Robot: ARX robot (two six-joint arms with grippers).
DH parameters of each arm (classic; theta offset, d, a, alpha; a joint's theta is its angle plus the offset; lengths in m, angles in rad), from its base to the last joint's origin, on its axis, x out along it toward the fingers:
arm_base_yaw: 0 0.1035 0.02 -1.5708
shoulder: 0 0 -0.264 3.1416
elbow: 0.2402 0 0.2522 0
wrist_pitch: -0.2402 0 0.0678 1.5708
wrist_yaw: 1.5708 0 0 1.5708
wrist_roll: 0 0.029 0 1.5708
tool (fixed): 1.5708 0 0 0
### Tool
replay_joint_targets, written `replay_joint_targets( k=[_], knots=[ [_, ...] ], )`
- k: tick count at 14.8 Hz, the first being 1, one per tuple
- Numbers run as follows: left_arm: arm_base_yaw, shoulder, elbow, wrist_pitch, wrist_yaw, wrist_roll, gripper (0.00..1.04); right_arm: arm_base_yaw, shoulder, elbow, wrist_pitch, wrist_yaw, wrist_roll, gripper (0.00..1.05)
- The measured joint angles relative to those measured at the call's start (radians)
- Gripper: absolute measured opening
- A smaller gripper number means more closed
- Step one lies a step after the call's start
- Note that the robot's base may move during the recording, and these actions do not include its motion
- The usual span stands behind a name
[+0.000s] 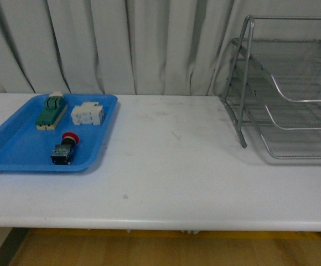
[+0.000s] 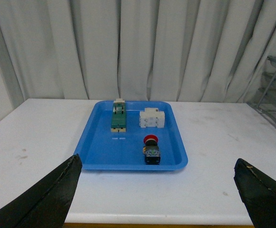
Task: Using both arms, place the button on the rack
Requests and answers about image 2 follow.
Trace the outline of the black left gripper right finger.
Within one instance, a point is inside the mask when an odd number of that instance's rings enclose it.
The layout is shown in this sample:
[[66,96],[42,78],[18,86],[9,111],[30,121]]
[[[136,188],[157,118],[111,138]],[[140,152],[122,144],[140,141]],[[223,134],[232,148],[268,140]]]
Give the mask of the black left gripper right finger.
[[276,228],[276,181],[239,158],[234,181],[256,228]]

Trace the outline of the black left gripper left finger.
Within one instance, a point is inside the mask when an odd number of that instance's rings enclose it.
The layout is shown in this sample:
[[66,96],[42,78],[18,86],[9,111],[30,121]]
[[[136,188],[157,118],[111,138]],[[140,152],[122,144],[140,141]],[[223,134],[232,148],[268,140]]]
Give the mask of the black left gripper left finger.
[[0,209],[0,228],[61,228],[72,204],[82,162],[73,155]]

